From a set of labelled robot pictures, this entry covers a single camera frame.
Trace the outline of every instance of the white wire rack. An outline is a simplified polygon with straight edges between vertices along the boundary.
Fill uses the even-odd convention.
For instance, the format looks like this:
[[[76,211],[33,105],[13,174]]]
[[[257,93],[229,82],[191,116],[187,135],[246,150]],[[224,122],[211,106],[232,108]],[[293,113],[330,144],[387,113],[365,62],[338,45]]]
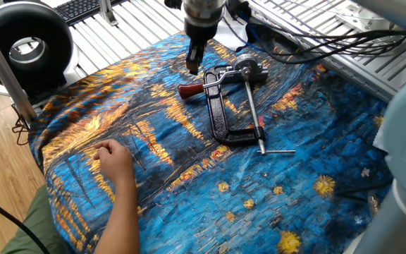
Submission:
[[[342,23],[340,10],[354,4],[348,0],[248,0],[253,16],[290,32],[314,35],[353,35],[356,30]],[[293,37],[288,39],[303,48],[322,41]],[[385,56],[333,55],[322,60],[350,82],[388,102],[406,83],[406,40]]]

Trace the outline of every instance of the keyboard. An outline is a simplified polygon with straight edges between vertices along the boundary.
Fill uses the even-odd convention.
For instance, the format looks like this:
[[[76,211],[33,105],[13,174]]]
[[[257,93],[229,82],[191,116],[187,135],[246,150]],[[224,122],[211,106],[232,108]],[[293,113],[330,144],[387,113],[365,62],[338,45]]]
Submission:
[[[122,0],[111,0],[111,4],[117,4]],[[67,25],[74,25],[86,17],[99,12],[98,0],[72,0],[61,4],[54,10],[67,22]]]

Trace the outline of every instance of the black cable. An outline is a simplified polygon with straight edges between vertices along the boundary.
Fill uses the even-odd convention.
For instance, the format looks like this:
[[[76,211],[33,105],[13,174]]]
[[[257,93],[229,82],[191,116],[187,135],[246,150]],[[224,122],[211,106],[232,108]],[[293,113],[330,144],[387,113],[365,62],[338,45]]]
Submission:
[[[344,39],[352,39],[352,38],[358,38],[358,37],[367,37],[367,36],[373,36],[376,34],[384,34],[384,36],[396,36],[396,35],[403,35],[406,36],[406,31],[405,30],[374,30],[374,31],[368,31],[368,32],[359,32],[354,35],[311,35],[311,34],[299,34],[296,32],[290,32],[287,31],[283,28],[279,28],[278,26],[275,25],[269,25],[268,23],[265,23],[264,21],[258,20],[261,25],[264,25],[268,28],[278,30],[281,32],[285,32],[289,35],[295,36],[295,37],[308,37],[312,39],[338,39],[338,38],[344,38]]]
[[[362,191],[376,190],[376,189],[379,189],[379,188],[384,188],[386,186],[389,186],[392,183],[393,183],[393,180],[389,180],[389,181],[386,181],[384,183],[374,184],[374,185],[363,187],[363,188],[356,188],[356,189],[347,190],[347,191],[346,190],[339,191],[335,195],[349,195],[349,194],[352,194],[352,193],[358,193],[358,192],[362,192]]]
[[[224,20],[225,23],[227,24],[227,26],[228,26],[228,28],[230,29],[230,31],[231,31],[241,42],[244,42],[245,44],[251,45],[249,42],[246,42],[245,40],[243,40],[242,38],[239,37],[239,35],[234,31],[234,29],[233,29],[233,28],[231,27],[231,25],[226,21],[225,18],[223,18],[223,20]],[[254,34],[254,36],[256,37],[256,39],[259,41],[259,43],[262,44],[261,40],[257,37],[256,33],[254,32],[254,30],[253,30],[250,26],[249,26],[249,29],[252,31],[252,33]],[[309,59],[309,60],[307,60],[307,61],[299,61],[299,62],[289,62],[289,61],[284,61],[284,60],[277,59],[276,57],[273,57],[275,60],[280,61],[280,62],[283,63],[283,64],[301,64],[301,63],[304,63],[304,64],[305,64],[305,63],[308,63],[308,62],[310,62],[310,61],[316,61],[316,60],[325,58],[325,57],[330,56],[330,55],[333,55],[333,54],[346,54],[346,55],[355,55],[355,56],[378,56],[378,55],[381,55],[381,54],[390,52],[391,50],[393,50],[394,48],[398,47],[398,46],[403,42],[403,40],[400,40],[400,41],[394,42],[394,43],[392,43],[392,44],[378,46],[377,49],[372,49],[372,50],[365,51],[365,52],[349,52],[349,51],[348,51],[348,49],[354,48],[354,47],[357,46],[357,45],[361,45],[361,44],[364,44],[365,42],[369,42],[369,41],[372,41],[372,40],[376,40],[376,39],[378,39],[378,38],[380,38],[380,37],[383,37],[383,35],[376,34],[376,35],[374,35],[374,36],[366,37],[366,38],[364,38],[363,40],[350,43],[349,45],[345,45],[345,46],[343,46],[343,47],[341,47],[341,48],[337,48],[337,47],[332,47],[332,46],[330,46],[330,44],[337,43],[337,42],[340,42],[340,41],[344,40],[345,37],[352,37],[352,36],[354,37],[354,36],[356,36],[356,35],[341,36],[341,37],[338,37],[338,38],[336,38],[336,39],[334,39],[334,40],[331,40],[331,41],[328,41],[328,42],[324,42],[324,43],[322,43],[322,44],[319,44],[319,45],[317,45],[317,46],[315,46],[315,47],[311,47],[311,48],[309,48],[309,49],[306,49],[306,50],[303,50],[303,51],[300,51],[300,52],[297,52],[297,53],[291,53],[291,54],[277,54],[277,53],[272,53],[272,52],[268,51],[268,50],[265,48],[264,44],[262,44],[262,46],[261,46],[262,49],[260,49],[260,48],[258,48],[258,49],[261,50],[261,51],[263,51],[263,52],[268,53],[269,56],[271,56],[271,57],[273,57],[272,55],[274,55],[274,56],[295,56],[295,55],[302,55],[302,54],[307,53],[307,52],[310,52],[310,53],[313,53],[313,54],[321,54],[321,56],[318,56],[318,57],[316,57],[316,58],[314,58],[314,59]],[[327,52],[314,52],[315,49],[318,49],[319,47],[324,47],[324,46],[327,46],[327,47],[332,48],[333,51],[332,51],[332,52],[329,52],[329,53],[327,53]]]
[[[15,225],[17,225],[20,229],[22,229],[39,246],[39,248],[42,250],[42,252],[44,254],[49,254],[48,249],[43,245],[43,243],[22,222],[20,222],[12,214],[5,211],[2,207],[0,207],[0,214],[2,214],[5,218],[9,219],[11,222],[13,222]]]

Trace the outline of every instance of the metal pole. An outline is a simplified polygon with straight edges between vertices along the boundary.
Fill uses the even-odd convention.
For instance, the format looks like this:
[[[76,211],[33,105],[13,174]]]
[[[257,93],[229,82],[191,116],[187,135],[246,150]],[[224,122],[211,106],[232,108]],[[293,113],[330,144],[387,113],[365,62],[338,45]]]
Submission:
[[[406,207],[406,190],[394,182]],[[379,212],[364,233],[354,254],[406,254],[406,215],[399,208],[393,190],[389,190]]]
[[[109,25],[118,25],[116,17],[112,12],[111,0],[99,0],[99,14]]]
[[[7,92],[12,97],[18,112],[24,116],[27,123],[31,123],[37,117],[27,95],[21,89],[20,83],[13,74],[11,67],[7,64],[6,59],[0,50],[0,81],[3,83]]]
[[[250,104],[250,111],[252,112],[253,124],[254,124],[255,128],[258,128],[259,122],[258,122],[257,111],[254,108],[252,90],[250,89],[250,84],[248,83],[248,81],[245,81],[245,89],[247,89],[248,102]],[[265,155],[266,146],[264,145],[264,140],[262,140],[261,138],[258,139],[258,145],[259,145],[259,149],[261,150],[261,154]]]

